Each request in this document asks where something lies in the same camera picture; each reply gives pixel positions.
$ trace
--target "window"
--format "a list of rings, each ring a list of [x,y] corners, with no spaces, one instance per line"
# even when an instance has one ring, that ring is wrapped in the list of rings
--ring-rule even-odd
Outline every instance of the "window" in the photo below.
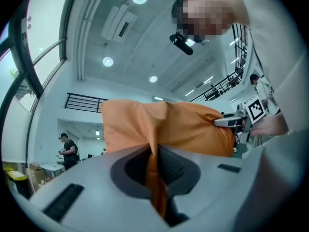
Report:
[[[0,57],[0,105],[17,76],[18,70],[15,66],[12,53],[8,50]]]
[[[26,108],[28,111],[31,111],[36,95],[30,88],[26,80],[24,80],[22,84],[19,86],[18,91],[15,94],[15,97],[19,100],[20,104],[24,108]]]
[[[0,44],[9,36],[9,24],[6,24],[1,35],[0,35]]]
[[[44,84],[48,76],[53,72],[59,62],[59,46],[56,46],[34,66],[34,70],[42,85]]]
[[[27,39],[32,61],[59,40],[65,0],[30,0],[27,10]]]

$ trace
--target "black camera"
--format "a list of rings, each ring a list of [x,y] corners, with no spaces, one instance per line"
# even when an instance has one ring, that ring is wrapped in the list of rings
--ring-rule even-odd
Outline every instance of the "black camera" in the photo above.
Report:
[[[192,55],[193,54],[193,49],[186,44],[187,38],[185,38],[179,32],[176,32],[175,34],[172,34],[169,37],[169,40],[175,46],[177,46],[179,49],[181,49],[184,53],[186,53],[187,55]]]

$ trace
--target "white shirt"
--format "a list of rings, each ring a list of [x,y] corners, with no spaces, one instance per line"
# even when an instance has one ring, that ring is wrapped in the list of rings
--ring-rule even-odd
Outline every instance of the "white shirt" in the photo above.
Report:
[[[309,55],[297,24],[280,0],[243,1],[256,53],[289,130],[308,128]]]
[[[268,109],[268,115],[272,116],[275,115],[279,111],[279,107],[276,106],[268,97],[270,96],[270,87],[268,85],[265,85],[267,83],[269,85],[269,82],[265,77],[259,78],[256,85],[256,91],[260,97],[261,100],[267,99],[267,109]]]

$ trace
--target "black metal railing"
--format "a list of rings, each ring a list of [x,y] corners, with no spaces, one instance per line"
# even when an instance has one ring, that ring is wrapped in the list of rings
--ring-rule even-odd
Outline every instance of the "black metal railing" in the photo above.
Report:
[[[68,93],[64,108],[100,113],[100,105],[108,99]]]
[[[240,82],[241,76],[234,72],[229,75],[229,77],[223,79],[221,82],[217,83],[201,95],[195,97],[190,102],[212,101],[228,92],[233,87],[236,87],[236,85],[238,85]]]
[[[235,71],[190,102],[212,101],[241,82],[247,59],[248,28],[244,25],[233,24],[232,30],[235,45]]]

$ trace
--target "orange cloth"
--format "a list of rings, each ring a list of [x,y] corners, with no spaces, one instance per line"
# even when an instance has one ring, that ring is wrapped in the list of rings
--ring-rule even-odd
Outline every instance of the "orange cloth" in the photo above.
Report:
[[[158,173],[157,144],[214,156],[229,157],[233,153],[235,136],[231,129],[213,125],[215,119],[223,116],[203,105],[110,100],[100,110],[107,153],[150,145],[146,186],[151,190],[153,206],[162,217],[166,212],[167,190]]]

